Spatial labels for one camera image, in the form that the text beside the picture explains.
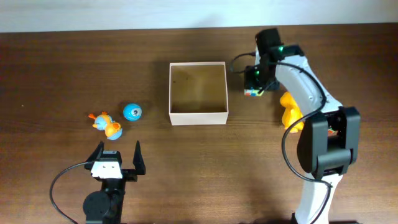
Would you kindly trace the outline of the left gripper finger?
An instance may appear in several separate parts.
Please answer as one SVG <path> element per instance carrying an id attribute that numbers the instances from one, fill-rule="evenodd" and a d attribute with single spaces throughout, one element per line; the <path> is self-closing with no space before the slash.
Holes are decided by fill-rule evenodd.
<path id="1" fill-rule="evenodd" d="M 139 141 L 136 141 L 136 146 L 134 150 L 134 157 L 132 161 L 134 165 L 134 171 L 136 175 L 145 175 L 146 174 L 146 165 L 144 163 L 144 159 L 142 157 L 141 145 Z"/>
<path id="2" fill-rule="evenodd" d="M 91 155 L 87 158 L 86 161 L 87 162 L 97 161 L 101 157 L 103 150 L 104 150 L 104 142 L 100 141 L 96 149 L 91 153 Z"/>

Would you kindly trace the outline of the rubik's cube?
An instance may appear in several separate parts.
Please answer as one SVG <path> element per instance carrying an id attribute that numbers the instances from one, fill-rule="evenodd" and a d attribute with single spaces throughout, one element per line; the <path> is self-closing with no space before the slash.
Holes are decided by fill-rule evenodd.
<path id="1" fill-rule="evenodd" d="M 333 128 L 328 128 L 328 137 L 337 136 L 338 131 L 335 131 Z"/>
<path id="2" fill-rule="evenodd" d="M 264 91 L 255 90 L 255 89 L 244 89 L 244 94 L 246 96 L 262 96 Z"/>

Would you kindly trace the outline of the orange dinosaur toy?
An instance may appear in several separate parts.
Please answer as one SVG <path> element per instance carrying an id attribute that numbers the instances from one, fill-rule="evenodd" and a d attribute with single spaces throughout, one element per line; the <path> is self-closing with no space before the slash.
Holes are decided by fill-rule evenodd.
<path id="1" fill-rule="evenodd" d="M 280 104 L 284 107 L 282 115 L 282 124 L 287 130 L 293 123 L 303 117 L 299 106 L 289 92 L 285 92 L 280 98 Z"/>

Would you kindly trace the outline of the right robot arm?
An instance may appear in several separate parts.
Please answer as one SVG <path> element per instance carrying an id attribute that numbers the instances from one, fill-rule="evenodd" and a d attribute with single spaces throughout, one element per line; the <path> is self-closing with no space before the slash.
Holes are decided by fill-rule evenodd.
<path id="1" fill-rule="evenodd" d="M 297 130 L 297 157 L 304 173 L 291 163 L 288 168 L 304 181 L 298 209 L 292 223 L 328 223 L 328 212 L 335 189 L 358 157 L 361 117 L 354 107 L 344 107 L 332 97 L 314 74 L 298 45 L 285 45 L 276 28 L 255 36 L 254 65 L 243 71 L 244 93 L 261 96 L 283 85 L 287 90 L 282 156 L 288 161 L 286 139 Z"/>

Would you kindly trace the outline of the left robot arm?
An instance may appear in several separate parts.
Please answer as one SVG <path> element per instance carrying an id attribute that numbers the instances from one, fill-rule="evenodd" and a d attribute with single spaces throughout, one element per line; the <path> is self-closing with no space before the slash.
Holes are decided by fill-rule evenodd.
<path id="1" fill-rule="evenodd" d="M 100 142 L 84 165 L 92 178 L 101 182 L 101 189 L 90 193 L 83 202 L 86 223 L 120 223 L 127 182 L 136 182 L 146 174 L 140 142 L 136 142 L 132 163 L 133 169 L 122 169 L 119 151 L 105 151 Z"/>

